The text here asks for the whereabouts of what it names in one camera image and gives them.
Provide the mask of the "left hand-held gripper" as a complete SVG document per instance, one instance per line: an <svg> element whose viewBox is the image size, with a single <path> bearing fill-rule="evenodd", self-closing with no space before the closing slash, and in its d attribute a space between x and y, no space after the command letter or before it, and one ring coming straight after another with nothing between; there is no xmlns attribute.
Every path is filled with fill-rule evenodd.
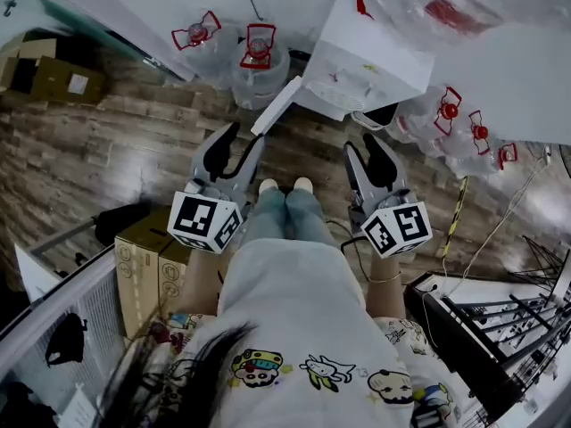
<svg viewBox="0 0 571 428"><path fill-rule="evenodd" d="M191 180L175 192L167 231L181 244L221 254L244 223L247 190L264 151L264 136L247 146L229 179L220 179L231 157L231 144L240 124L227 124L211 134L195 151Z"/></svg>

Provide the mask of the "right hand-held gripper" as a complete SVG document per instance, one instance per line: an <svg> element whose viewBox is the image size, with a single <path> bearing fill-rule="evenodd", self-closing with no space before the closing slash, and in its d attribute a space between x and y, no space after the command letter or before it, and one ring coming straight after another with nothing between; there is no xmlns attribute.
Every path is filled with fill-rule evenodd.
<svg viewBox="0 0 571 428"><path fill-rule="evenodd" d="M363 142L368 151L366 165L352 142L343 147L351 189L360 201L380 195L381 191L390 195L374 203L371 212L362 206L351 206L353 232L365 237L380 258L414 251L433 237L426 205L418 202L410 189L401 189L400 162L393 149L372 134L364 135Z"/></svg>

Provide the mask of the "white water dispenser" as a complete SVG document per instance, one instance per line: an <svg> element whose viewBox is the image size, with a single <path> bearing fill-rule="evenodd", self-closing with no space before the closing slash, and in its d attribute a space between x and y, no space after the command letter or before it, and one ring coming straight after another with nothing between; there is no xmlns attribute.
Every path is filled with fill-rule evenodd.
<svg viewBox="0 0 571 428"><path fill-rule="evenodd" d="M302 74L294 103L342 121L426 92L434 67L393 31L359 12L363 0L335 0Z"/></svg>

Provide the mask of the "person's left forearm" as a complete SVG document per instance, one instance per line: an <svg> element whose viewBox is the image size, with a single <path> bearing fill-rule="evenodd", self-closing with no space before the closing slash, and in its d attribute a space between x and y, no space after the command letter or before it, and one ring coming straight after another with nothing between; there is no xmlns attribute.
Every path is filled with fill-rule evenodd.
<svg viewBox="0 0 571 428"><path fill-rule="evenodd" d="M191 251L175 311L214 316L227 269L226 255Z"/></svg>

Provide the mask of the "clear water bottle red label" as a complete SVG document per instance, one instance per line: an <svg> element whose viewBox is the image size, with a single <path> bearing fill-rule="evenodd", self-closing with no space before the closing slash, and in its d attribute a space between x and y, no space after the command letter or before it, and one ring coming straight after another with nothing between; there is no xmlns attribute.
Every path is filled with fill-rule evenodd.
<svg viewBox="0 0 571 428"><path fill-rule="evenodd" d="M433 53L505 22L492 0L362 0L374 21L414 49Z"/></svg>

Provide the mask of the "black trash bin white rim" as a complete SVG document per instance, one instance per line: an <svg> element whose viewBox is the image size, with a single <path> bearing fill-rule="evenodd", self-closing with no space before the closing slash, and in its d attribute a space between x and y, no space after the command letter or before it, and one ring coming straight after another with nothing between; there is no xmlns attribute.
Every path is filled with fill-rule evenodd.
<svg viewBox="0 0 571 428"><path fill-rule="evenodd" d="M353 111L351 113L351 118L354 122L358 123L364 128L376 132L384 129L392 122L397 107L398 104L394 103L367 112Z"/></svg>

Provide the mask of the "person's left leg blue jeans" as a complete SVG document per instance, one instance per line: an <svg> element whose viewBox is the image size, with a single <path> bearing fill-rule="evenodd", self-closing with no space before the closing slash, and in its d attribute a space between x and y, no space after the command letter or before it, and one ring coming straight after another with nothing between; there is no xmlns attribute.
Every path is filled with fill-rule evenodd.
<svg viewBox="0 0 571 428"><path fill-rule="evenodd" d="M241 244L265 238L285 238L286 196L275 186L259 194L247 220Z"/></svg>

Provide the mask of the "person's leg blue jeans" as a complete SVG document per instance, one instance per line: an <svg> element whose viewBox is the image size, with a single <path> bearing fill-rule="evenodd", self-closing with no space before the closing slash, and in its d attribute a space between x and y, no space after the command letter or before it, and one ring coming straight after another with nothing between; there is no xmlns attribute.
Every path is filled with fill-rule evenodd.
<svg viewBox="0 0 571 428"><path fill-rule="evenodd" d="M295 240L337 246L320 203L312 192L295 187L286 196L285 205Z"/></svg>
<svg viewBox="0 0 571 428"><path fill-rule="evenodd" d="M265 238L285 238L286 196L275 186L259 194L247 220L241 244Z"/></svg>

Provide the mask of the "person's right leg blue jeans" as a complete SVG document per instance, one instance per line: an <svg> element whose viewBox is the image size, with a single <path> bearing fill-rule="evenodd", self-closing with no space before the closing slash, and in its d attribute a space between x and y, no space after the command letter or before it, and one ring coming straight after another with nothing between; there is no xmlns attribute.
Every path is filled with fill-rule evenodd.
<svg viewBox="0 0 571 428"><path fill-rule="evenodd" d="M320 203L312 192L295 187L286 196L285 205L295 240L337 246Z"/></svg>

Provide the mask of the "black bag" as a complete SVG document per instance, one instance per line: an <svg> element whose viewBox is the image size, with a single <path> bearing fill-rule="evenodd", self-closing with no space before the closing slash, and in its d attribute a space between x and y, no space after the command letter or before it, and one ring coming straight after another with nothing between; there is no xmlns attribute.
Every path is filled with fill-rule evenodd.
<svg viewBox="0 0 571 428"><path fill-rule="evenodd" d="M104 246L114 243L115 236L149 215L148 202L131 203L101 212L95 218L95 238Z"/></svg>

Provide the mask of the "person's white cartoon-print shirt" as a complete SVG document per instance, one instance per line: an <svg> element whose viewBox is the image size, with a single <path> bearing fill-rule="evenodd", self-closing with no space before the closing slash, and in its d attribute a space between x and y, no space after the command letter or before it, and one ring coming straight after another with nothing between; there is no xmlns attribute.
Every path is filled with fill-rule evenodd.
<svg viewBox="0 0 571 428"><path fill-rule="evenodd" d="M259 239L217 313L154 319L103 397L98 428L458 428L451 372L422 328L372 317L343 254Z"/></svg>

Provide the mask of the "white mesh panel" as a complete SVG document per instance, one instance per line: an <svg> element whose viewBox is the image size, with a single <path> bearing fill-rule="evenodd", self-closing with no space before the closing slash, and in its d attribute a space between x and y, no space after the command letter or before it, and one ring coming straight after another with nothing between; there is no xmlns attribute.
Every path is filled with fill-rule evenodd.
<svg viewBox="0 0 571 428"><path fill-rule="evenodd" d="M81 363L48 367L55 328L70 313L87 321ZM0 428L93 428L124 352L112 249L100 252L0 332Z"/></svg>

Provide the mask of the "brown cardboard box white label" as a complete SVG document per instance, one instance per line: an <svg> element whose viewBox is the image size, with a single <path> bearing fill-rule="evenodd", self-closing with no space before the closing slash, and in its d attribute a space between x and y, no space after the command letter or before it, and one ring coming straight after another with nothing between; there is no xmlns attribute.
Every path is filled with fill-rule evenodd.
<svg viewBox="0 0 571 428"><path fill-rule="evenodd" d="M33 101L99 103L106 79L98 71L42 56L29 95Z"/></svg>

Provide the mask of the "glass partition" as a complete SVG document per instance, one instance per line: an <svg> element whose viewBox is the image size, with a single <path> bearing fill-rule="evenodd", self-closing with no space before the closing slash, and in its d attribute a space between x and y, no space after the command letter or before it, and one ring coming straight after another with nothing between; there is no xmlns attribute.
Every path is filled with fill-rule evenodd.
<svg viewBox="0 0 571 428"><path fill-rule="evenodd" d="M18 0L4 17L5 1L0 0L1 27L16 22L21 30L78 32L179 81L195 76L172 43L170 32L186 15L175 0Z"/></svg>

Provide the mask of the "white paper sheet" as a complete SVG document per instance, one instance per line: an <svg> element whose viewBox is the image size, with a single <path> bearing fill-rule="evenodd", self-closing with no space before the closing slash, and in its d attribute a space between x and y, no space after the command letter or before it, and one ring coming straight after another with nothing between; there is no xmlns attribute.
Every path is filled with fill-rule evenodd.
<svg viewBox="0 0 571 428"><path fill-rule="evenodd" d="M55 268L43 260L40 251L24 248L18 243L14 245L14 249L21 280L30 303L44 297L62 281Z"/></svg>

